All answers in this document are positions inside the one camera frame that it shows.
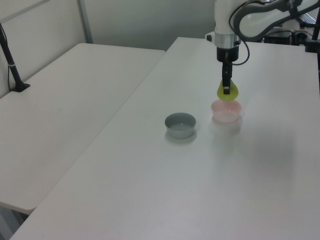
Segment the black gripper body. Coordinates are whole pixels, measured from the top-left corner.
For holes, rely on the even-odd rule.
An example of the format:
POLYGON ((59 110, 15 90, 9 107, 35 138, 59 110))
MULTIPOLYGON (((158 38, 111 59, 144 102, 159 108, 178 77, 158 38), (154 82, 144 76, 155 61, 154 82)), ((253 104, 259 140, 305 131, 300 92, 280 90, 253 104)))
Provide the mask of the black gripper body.
POLYGON ((238 59, 238 46, 233 48, 216 48, 217 60, 222 63, 232 63, 238 59))

